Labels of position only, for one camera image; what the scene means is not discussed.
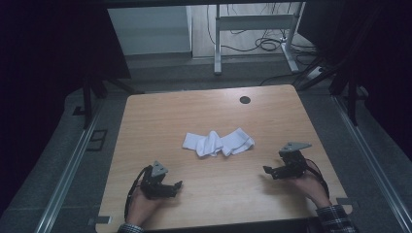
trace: sleeve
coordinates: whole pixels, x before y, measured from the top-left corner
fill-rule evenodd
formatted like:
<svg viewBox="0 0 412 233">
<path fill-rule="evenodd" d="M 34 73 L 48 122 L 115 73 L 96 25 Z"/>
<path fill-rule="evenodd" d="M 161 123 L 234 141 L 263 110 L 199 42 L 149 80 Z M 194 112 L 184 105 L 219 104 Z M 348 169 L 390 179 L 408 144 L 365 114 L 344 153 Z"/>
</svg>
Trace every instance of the sleeve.
<svg viewBox="0 0 412 233">
<path fill-rule="evenodd" d="M 319 220 L 325 232 L 356 233 L 357 230 L 341 205 L 318 209 Z"/>
<path fill-rule="evenodd" d="M 142 227 L 130 223 L 124 223 L 119 227 L 118 233 L 143 233 Z"/>
</svg>

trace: crumpled towel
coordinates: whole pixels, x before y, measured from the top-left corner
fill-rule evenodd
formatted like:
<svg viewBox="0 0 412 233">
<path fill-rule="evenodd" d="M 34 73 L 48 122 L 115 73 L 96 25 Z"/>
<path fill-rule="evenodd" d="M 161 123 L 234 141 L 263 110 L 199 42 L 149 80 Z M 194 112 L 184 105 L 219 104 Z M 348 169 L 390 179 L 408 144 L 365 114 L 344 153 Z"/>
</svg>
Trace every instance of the crumpled towel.
<svg viewBox="0 0 412 233">
<path fill-rule="evenodd" d="M 208 136 L 187 133 L 182 147 L 196 150 L 198 156 L 216 156 L 220 150 L 225 156 L 236 154 L 249 149 L 255 141 L 241 128 L 220 138 L 216 131 L 211 131 Z"/>
</svg>

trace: wire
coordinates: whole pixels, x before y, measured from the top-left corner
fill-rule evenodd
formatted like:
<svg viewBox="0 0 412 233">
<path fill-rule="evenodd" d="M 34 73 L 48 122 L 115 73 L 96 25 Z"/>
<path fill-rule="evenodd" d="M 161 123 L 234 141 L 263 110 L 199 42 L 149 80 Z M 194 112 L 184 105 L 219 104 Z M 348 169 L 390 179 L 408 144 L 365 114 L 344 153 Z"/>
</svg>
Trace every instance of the wire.
<svg viewBox="0 0 412 233">
<path fill-rule="evenodd" d="M 267 79 L 263 80 L 263 81 L 259 84 L 259 86 L 262 86 L 264 83 L 266 83 L 266 82 L 268 82 L 268 81 L 270 81 L 270 80 L 279 79 L 279 78 L 293 77 L 293 76 L 300 75 L 301 73 L 302 73 L 302 72 L 299 72 L 299 73 L 296 73 L 296 74 L 292 74 L 292 75 L 283 75 L 283 76 L 270 77 L 270 78 L 267 78 Z"/>
<path fill-rule="evenodd" d="M 227 15 L 230 16 L 229 5 L 228 5 L 228 4 L 226 5 L 226 9 L 227 9 Z M 237 12 L 234 10 L 234 4 L 232 4 L 232 10 L 233 10 L 233 12 L 237 15 Z M 241 30 L 241 31 L 238 31 L 238 32 L 233 32 L 232 30 L 230 30 L 230 33 L 236 35 L 236 34 L 243 33 L 243 32 L 245 32 L 245 31 L 247 31 L 247 30 Z"/>
<path fill-rule="evenodd" d="M 215 41 L 212 39 L 212 34 L 210 33 L 209 5 L 207 6 L 206 16 L 207 16 L 207 30 L 208 30 L 208 33 L 209 33 L 209 38 L 210 38 L 211 42 L 215 45 L 216 43 L 215 43 Z M 221 46 L 221 47 L 222 47 L 222 48 L 231 49 L 231 50 L 242 51 L 242 52 L 251 51 L 251 50 L 256 50 L 256 49 L 258 49 L 258 48 L 261 48 L 262 50 L 265 50 L 265 51 L 274 51 L 274 50 L 276 50 L 277 48 L 279 48 L 281 42 L 278 41 L 278 40 L 275 40 L 275 39 L 265 38 L 265 36 L 267 35 L 267 31 L 268 31 L 268 30 L 266 29 L 266 30 L 264 31 L 263 35 L 261 36 L 261 38 L 258 38 L 258 39 L 255 40 L 255 45 L 256 45 L 256 46 L 255 46 L 254 48 L 252 48 L 252 49 L 240 50 L 240 49 L 236 49 L 236 48 L 233 48 L 233 47 L 230 47 L 230 46 Z M 273 48 L 272 48 L 272 49 L 265 48 L 264 46 L 267 46 L 267 45 L 271 45 L 271 46 L 273 46 Z"/>
<path fill-rule="evenodd" d="M 321 172 L 321 169 L 319 169 L 318 165 L 316 165 L 316 163 L 315 163 L 314 161 L 312 161 L 311 159 L 309 159 L 309 158 L 306 158 L 306 160 L 309 161 L 309 162 L 312 162 L 313 165 L 315 165 L 316 169 L 319 171 L 319 172 L 318 172 L 318 171 L 317 171 L 317 172 L 318 172 L 319 175 L 321 175 L 321 177 L 322 177 L 322 172 Z"/>
<path fill-rule="evenodd" d="M 303 55 L 320 55 L 319 52 L 317 51 L 306 51 L 306 50 L 297 50 L 293 47 L 290 47 L 291 51 L 293 51 L 296 54 L 303 54 Z"/>
<path fill-rule="evenodd" d="M 124 205 L 124 219 L 127 219 L 128 209 L 129 209 L 130 204 L 131 204 L 131 198 L 132 198 L 132 195 L 133 195 L 133 192 L 134 192 L 135 188 L 138 186 L 138 182 L 139 182 L 139 180 L 140 180 L 140 177 L 141 177 L 144 173 L 146 173 L 146 171 L 148 171 L 148 170 L 149 170 L 149 167 L 145 167 L 145 168 L 139 173 L 139 175 L 137 176 L 136 180 L 134 180 L 133 185 L 131 186 L 130 190 L 129 190 L 128 193 L 127 193 L 126 203 L 125 203 L 125 205 Z"/>
<path fill-rule="evenodd" d="M 302 54 L 302 55 L 297 55 L 296 56 L 296 61 L 299 63 L 299 64 L 302 64 L 302 65 L 306 65 L 306 66 L 308 66 L 308 65 L 310 65 L 311 63 L 303 63 L 301 60 L 299 60 L 299 57 L 300 56 L 317 56 L 316 54 Z"/>
<path fill-rule="evenodd" d="M 289 10 L 291 9 L 291 5 L 292 5 L 292 2 L 289 3 L 288 13 L 289 13 Z"/>
<path fill-rule="evenodd" d="M 268 3 L 266 3 L 265 5 L 264 5 L 264 8 L 260 11 L 260 14 L 262 14 L 263 13 L 263 11 L 264 11 L 264 9 L 266 9 L 266 8 L 268 8 L 269 7 L 269 4 Z"/>
<path fill-rule="evenodd" d="M 299 45 L 295 45 L 295 44 L 291 44 L 291 45 L 293 45 L 293 46 L 295 46 L 295 47 L 301 47 L 301 48 L 313 48 L 313 49 L 315 49 L 316 47 L 307 47 L 307 46 L 299 46 Z"/>
<path fill-rule="evenodd" d="M 314 67 L 316 67 L 317 65 L 319 65 L 322 61 L 324 60 L 323 57 L 316 57 L 306 68 L 305 70 L 300 73 L 299 76 L 296 77 L 296 79 L 293 81 L 292 85 L 294 87 L 297 87 L 300 85 L 300 83 L 302 83 L 303 79 L 307 76 L 308 72 L 312 71 L 312 69 Z"/>
</svg>

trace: hand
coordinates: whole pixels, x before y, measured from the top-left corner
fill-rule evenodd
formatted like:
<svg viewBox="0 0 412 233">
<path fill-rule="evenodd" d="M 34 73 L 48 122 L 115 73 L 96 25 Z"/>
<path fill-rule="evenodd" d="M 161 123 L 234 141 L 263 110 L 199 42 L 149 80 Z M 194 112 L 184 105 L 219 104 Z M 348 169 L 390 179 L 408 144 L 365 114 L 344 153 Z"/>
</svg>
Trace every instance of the hand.
<svg viewBox="0 0 412 233">
<path fill-rule="evenodd" d="M 134 189 L 126 223 L 142 226 L 145 220 L 147 220 L 155 212 L 155 210 L 157 210 L 165 199 L 148 199 L 142 189 L 140 189 L 139 185 L 140 182 Z"/>
<path fill-rule="evenodd" d="M 309 167 L 319 172 L 319 169 L 313 162 L 307 160 L 306 163 Z M 307 198 L 315 203 L 318 209 L 332 205 L 327 198 L 324 187 L 311 172 L 306 171 L 300 178 L 287 178 L 284 179 L 284 181 L 300 190 Z"/>
</svg>

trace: wooden table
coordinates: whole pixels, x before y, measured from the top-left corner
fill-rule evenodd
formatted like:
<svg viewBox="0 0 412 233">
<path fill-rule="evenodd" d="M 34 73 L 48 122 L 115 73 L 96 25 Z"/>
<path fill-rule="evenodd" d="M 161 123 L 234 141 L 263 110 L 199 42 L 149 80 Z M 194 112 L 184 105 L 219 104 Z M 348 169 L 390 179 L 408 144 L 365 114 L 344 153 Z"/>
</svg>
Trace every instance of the wooden table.
<svg viewBox="0 0 412 233">
<path fill-rule="evenodd" d="M 239 99 L 248 96 L 249 104 Z M 186 133 L 223 137 L 241 127 L 256 144 L 225 157 L 199 158 L 182 149 Z M 266 175 L 263 165 L 284 163 L 279 149 L 287 142 L 307 142 L 302 150 L 324 174 L 330 200 L 345 198 L 324 148 L 291 85 L 133 95 L 127 100 L 100 216 L 99 233 L 116 232 L 124 222 L 128 189 L 139 172 L 158 160 L 169 169 L 164 184 L 183 181 L 176 198 L 169 199 L 146 222 L 145 229 L 260 222 L 315 216 L 316 207 L 282 181 Z"/>
</svg>

